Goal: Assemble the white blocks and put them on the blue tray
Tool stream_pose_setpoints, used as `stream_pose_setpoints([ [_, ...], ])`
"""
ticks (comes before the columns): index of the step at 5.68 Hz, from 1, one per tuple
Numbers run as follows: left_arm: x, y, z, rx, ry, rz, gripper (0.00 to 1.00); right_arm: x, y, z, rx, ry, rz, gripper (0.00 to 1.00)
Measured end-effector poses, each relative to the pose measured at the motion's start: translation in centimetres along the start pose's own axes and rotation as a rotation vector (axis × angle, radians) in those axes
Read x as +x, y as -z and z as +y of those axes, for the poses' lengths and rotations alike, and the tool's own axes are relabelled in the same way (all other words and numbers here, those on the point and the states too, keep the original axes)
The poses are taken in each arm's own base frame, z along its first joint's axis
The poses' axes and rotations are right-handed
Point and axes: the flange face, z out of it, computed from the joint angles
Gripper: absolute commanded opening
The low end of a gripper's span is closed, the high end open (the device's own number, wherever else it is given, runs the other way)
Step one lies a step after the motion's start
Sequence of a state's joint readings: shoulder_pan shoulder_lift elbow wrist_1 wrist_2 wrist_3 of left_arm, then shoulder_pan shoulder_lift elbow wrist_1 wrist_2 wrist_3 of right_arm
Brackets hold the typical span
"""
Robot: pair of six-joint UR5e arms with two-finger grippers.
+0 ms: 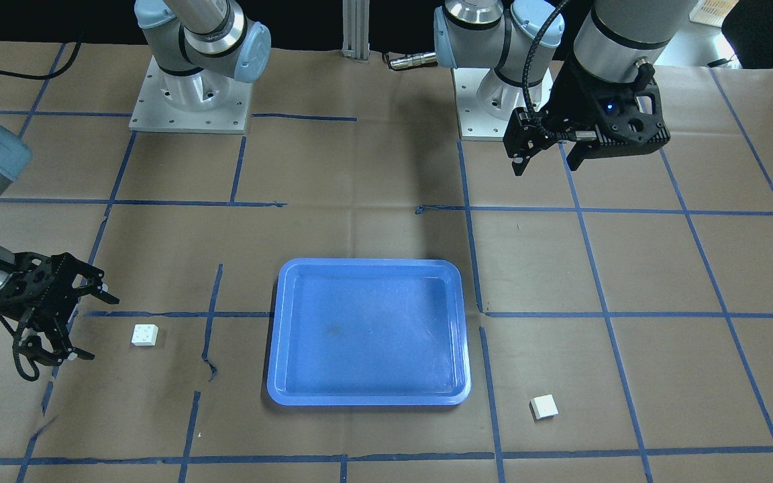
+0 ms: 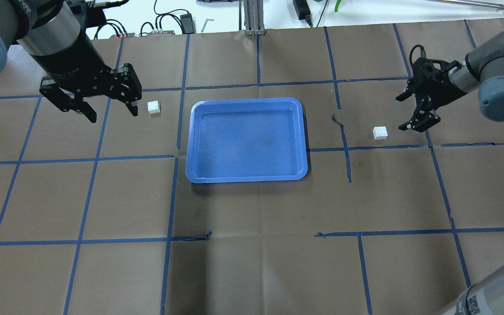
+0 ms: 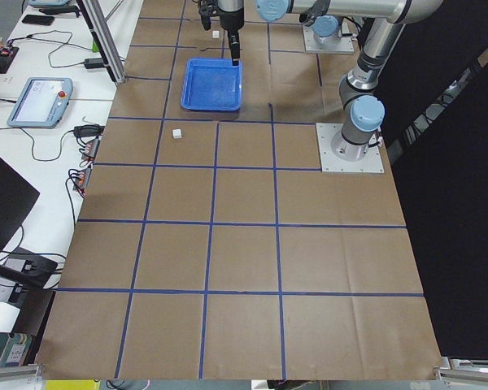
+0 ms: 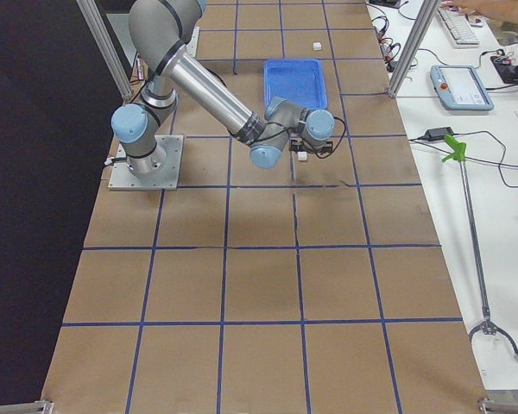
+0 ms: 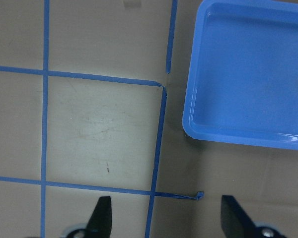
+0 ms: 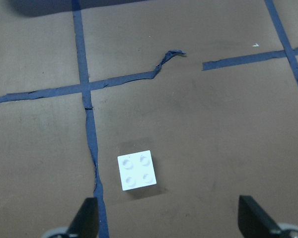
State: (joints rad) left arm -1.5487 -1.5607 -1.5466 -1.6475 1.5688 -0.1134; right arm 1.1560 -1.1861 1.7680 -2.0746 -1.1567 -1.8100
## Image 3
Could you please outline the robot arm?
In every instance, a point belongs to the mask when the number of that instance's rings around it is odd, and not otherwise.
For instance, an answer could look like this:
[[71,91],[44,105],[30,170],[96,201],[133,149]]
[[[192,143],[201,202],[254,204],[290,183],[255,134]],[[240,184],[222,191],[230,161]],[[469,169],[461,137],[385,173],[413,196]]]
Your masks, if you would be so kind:
[[[305,50],[310,53],[353,54],[353,34],[349,31],[347,19],[328,13],[329,1],[315,1],[299,12],[299,23],[303,26]],[[291,1],[257,1],[257,14],[267,22],[282,18],[294,9]],[[198,13],[203,28],[211,29],[211,18],[217,17],[220,26],[227,33],[233,65],[240,63],[239,30],[245,22],[243,1],[200,1]]]
[[[373,133],[385,116],[383,103],[373,96],[379,75],[404,27],[431,16],[439,1],[258,1],[259,16],[268,22],[298,14],[305,25],[315,26],[326,15],[373,19],[356,65],[340,79],[344,110],[341,130],[329,142],[341,160],[365,157]],[[275,54],[272,61],[271,97],[279,120],[323,119],[324,104],[317,82],[316,60],[305,54]]]

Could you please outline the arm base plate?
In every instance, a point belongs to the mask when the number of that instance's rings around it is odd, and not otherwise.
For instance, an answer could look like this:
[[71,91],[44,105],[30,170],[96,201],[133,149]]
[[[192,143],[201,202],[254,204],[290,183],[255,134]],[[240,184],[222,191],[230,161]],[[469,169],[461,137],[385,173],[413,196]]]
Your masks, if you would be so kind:
[[318,36],[312,28],[303,27],[305,51],[317,54],[354,54],[352,33],[347,24],[342,26],[329,37]]
[[380,142],[352,145],[342,137],[342,123],[316,123],[320,168],[324,173],[383,174]]

